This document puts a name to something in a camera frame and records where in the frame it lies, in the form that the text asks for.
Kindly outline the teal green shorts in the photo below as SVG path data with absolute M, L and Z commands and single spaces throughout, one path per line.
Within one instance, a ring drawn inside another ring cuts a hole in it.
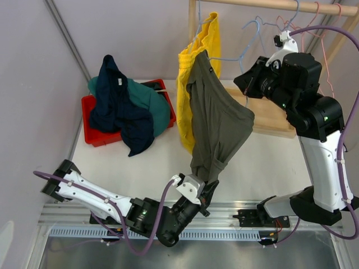
M 97 78 L 92 78 L 88 84 L 89 91 L 94 97 Z M 143 86 L 131 78 L 127 79 L 130 100 L 135 105 L 147 109 L 153 116 L 155 138 L 165 131 L 169 125 L 171 110 L 168 102 L 163 95 L 158 94 L 153 89 Z

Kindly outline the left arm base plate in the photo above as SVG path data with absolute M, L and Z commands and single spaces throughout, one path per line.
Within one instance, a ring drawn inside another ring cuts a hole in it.
M 100 217 L 96 215 L 91 215 L 90 224 L 104 224 L 104 225 L 120 225 L 120 222 L 117 222 L 114 218 L 108 216 L 106 219 L 101 219 Z

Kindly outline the dark grey shorts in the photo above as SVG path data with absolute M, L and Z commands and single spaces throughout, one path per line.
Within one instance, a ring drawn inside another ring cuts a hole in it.
M 148 81 L 148 82 L 142 82 L 141 85 L 149 87 L 151 89 L 153 89 L 154 91 L 162 91 L 163 90 L 163 86 L 160 82 L 158 81 Z

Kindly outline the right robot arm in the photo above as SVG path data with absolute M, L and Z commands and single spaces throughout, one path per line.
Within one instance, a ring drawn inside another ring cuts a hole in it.
M 206 125 L 203 134 L 195 131 L 195 152 L 211 145 L 213 168 L 200 195 L 208 206 L 217 187 L 220 169 L 249 137 L 254 114 L 237 104 L 226 92 L 210 64 L 206 52 L 195 59 L 197 90 L 214 104 L 218 119 Z M 306 53 L 288 53 L 274 69 L 265 57 L 234 83 L 251 98 L 267 98 L 281 107 L 287 121 L 295 127 L 312 182 L 310 187 L 287 196 L 272 196 L 257 206 L 256 219 L 269 226 L 277 217 L 297 216 L 301 220 L 331 226 L 342 218 L 342 211 L 353 212 L 358 198 L 348 186 L 343 158 L 343 137 L 349 123 L 340 104 L 317 93 L 321 64 Z

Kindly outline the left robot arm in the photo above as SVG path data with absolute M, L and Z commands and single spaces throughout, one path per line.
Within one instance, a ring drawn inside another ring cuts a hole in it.
M 219 182 L 205 183 L 195 175 L 174 175 L 165 186 L 159 201 L 131 198 L 110 192 L 86 180 L 77 166 L 64 160 L 54 174 L 35 171 L 47 181 L 42 192 L 57 201 L 76 201 L 87 207 L 99 224 L 120 224 L 123 236 L 128 231 L 148 239 L 143 255 L 154 239 L 173 247 L 186 226 L 197 214 L 207 217 L 208 207 Z

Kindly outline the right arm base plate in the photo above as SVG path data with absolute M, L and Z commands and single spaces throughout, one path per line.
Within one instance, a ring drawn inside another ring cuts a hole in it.
M 242 228 L 289 228 L 288 216 L 270 217 L 265 211 L 240 209 L 232 216 L 239 221 Z

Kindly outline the navy blue shorts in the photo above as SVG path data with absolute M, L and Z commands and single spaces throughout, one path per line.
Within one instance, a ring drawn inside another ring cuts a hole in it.
M 103 58 L 95 98 L 96 104 L 89 117 L 91 128 L 103 133 L 120 132 L 122 141 L 130 149 L 129 157 L 151 146 L 154 141 L 153 116 L 130 100 L 128 79 L 109 54 Z

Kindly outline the blue hanger of olive shorts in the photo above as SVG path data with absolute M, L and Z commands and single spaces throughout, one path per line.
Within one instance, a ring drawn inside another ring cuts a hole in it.
M 219 58 L 219 57 L 210 57 L 209 60 L 216 60 L 216 61 L 226 61 L 226 62 L 238 62 L 240 66 L 241 73 L 244 73 L 244 67 L 243 67 L 243 59 L 247 53 L 247 51 L 250 49 L 256 38 L 260 34 L 260 24 L 257 20 L 251 20 L 247 22 L 243 27 L 242 30 L 248 27 L 249 24 L 255 24 L 256 25 L 256 31 L 254 36 L 251 38 L 249 43 L 246 45 L 242 53 L 238 56 L 238 58 Z

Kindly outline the olive green shorts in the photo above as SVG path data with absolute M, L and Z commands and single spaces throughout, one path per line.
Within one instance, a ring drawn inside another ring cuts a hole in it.
M 255 115 L 231 97 L 206 59 L 208 55 L 197 58 L 202 78 L 191 90 L 195 145 L 190 167 L 195 176 L 211 183 L 249 138 Z

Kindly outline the blue hanger of navy shorts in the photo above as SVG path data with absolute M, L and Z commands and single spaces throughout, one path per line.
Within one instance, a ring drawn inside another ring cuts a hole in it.
M 300 27 L 294 24 L 294 20 L 299 14 L 300 1 L 295 1 L 297 7 L 294 15 L 288 19 L 278 15 L 274 22 L 265 21 L 261 16 L 255 17 L 255 24 L 257 26 L 256 36 L 259 39 L 260 46 L 263 50 L 264 56 L 268 56 L 267 47 L 265 44 L 265 37 L 270 38 L 272 34 L 280 34 L 286 30 L 298 30 Z

